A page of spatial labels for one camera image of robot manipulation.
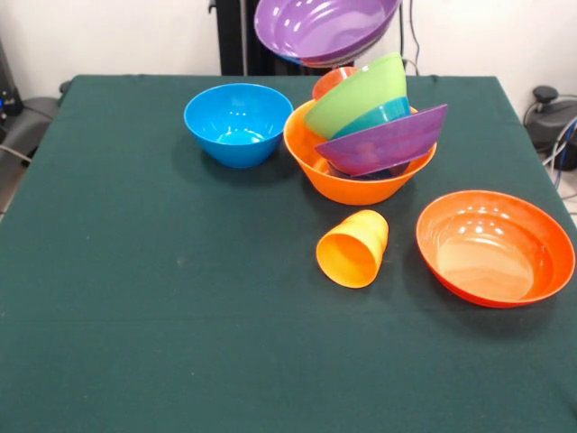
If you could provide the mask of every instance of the yellow cup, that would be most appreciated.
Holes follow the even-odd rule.
[[[377,278],[388,239],[387,220],[373,210],[362,210],[318,241],[316,260],[337,284],[360,289]]]

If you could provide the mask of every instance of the cable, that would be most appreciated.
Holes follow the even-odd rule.
[[[408,22],[411,25],[411,33],[413,35],[413,41],[415,41],[415,45],[417,46],[417,54],[415,54],[415,70],[417,71],[418,75],[418,55],[421,52],[421,44],[418,43],[417,35],[415,34],[415,25],[413,23],[413,0],[410,0],[408,4]]]
[[[32,112],[36,113],[37,115],[43,115],[44,117],[46,117],[50,120],[54,120],[54,117],[52,117],[51,115],[47,115],[46,113],[43,113],[42,111],[37,110],[36,108],[32,108],[31,106],[24,106],[24,110],[32,111]]]
[[[551,153],[551,155],[555,155],[553,157],[553,159],[551,160],[551,169],[549,170],[549,172],[551,173],[551,176],[553,176],[553,173],[555,171],[555,157],[556,155],[558,155],[561,152],[564,152],[566,147],[567,147],[567,143],[569,142],[569,140],[571,139],[573,133],[575,132],[575,123],[577,123],[577,116],[575,116],[568,124],[567,126],[564,127],[562,133],[563,135],[559,134],[559,137],[557,137],[556,143],[553,146],[553,152]],[[565,137],[565,141],[563,143],[563,148],[559,149],[558,152],[556,152],[557,150],[557,146],[559,145],[559,143],[562,140],[562,137]]]
[[[540,103],[538,102],[534,102],[533,104],[531,104],[529,106],[529,108],[526,110],[525,114],[523,115],[523,126],[527,126],[527,117],[529,116],[529,114],[535,110],[535,107],[538,106]]]
[[[400,57],[405,52],[405,23],[403,22],[403,3],[398,6],[398,32],[400,34]]]
[[[565,155],[567,154],[568,149],[569,148],[565,146],[563,152],[561,153],[561,160],[559,161],[559,170],[557,170],[557,177],[555,178],[555,189],[559,189],[559,184],[561,183],[561,170],[563,168],[563,164],[565,163]]]
[[[543,165],[544,165],[544,166],[546,166],[549,162],[553,161],[553,160],[557,157],[557,155],[563,151],[563,149],[565,148],[566,143],[563,143],[560,147],[557,147],[557,146],[559,146],[559,143],[560,143],[561,140],[563,139],[565,133],[566,133],[566,132],[569,130],[569,128],[571,128],[572,125],[573,125],[574,123],[576,123],[576,122],[577,122],[577,116],[575,116],[573,119],[571,119],[571,120],[567,123],[567,125],[563,128],[563,130],[561,131],[561,133],[557,136],[557,139],[554,141],[553,153],[551,153],[551,156],[549,156],[547,159],[545,159],[545,160],[543,161]]]
[[[417,75],[419,75],[417,64],[416,64],[413,60],[403,58],[403,61],[405,61],[405,62],[410,63],[411,65],[413,65],[413,68],[415,68],[415,73],[416,73]]]
[[[577,192],[571,194],[569,196],[561,197],[561,200],[568,200],[569,198],[577,197]]]
[[[23,161],[32,162],[32,160],[28,158],[26,155],[22,155],[21,153],[15,151],[14,149],[10,149],[8,146],[4,146],[3,144],[0,144],[0,151],[11,153],[12,155],[20,158]]]
[[[559,98],[564,98],[564,97],[568,97],[568,98],[577,98],[577,95],[571,95],[571,94],[564,94],[564,95],[559,95],[555,101]],[[539,102],[534,102],[533,104],[531,104],[529,106],[529,108],[526,110],[525,114],[523,115],[523,126],[527,126],[527,118],[528,116],[531,114],[532,111],[535,110],[535,108],[539,105]]]

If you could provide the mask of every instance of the green bowl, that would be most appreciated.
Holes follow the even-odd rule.
[[[308,129],[330,140],[356,118],[407,95],[407,77],[397,52],[376,59],[321,97],[305,117]]]

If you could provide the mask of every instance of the orange bowl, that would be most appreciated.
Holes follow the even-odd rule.
[[[493,191],[460,191],[426,207],[417,243],[457,296],[507,309],[549,298],[571,279],[569,236],[540,208]]]
[[[305,126],[305,115],[316,101],[308,101],[293,112],[285,124],[284,138],[288,151],[297,160],[315,189],[327,198],[344,205],[365,206],[386,200],[422,170],[435,155],[436,144],[429,152],[408,165],[396,178],[350,180],[329,174],[328,161],[315,150],[326,139]]]
[[[321,77],[313,87],[313,98],[318,101],[321,97],[341,84],[341,82],[345,81],[356,71],[357,68],[354,66],[344,66],[324,74],[324,76]]]

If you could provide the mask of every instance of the dark green cloth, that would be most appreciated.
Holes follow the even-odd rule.
[[[494,78],[410,78],[447,103],[438,153],[373,208],[390,224],[377,280],[317,268],[355,207],[323,198],[280,149],[227,169],[183,124],[236,80],[295,106],[315,78],[80,77],[0,224],[0,430],[574,432],[577,287],[515,310],[441,286],[414,232],[458,189],[528,199],[577,239]]]

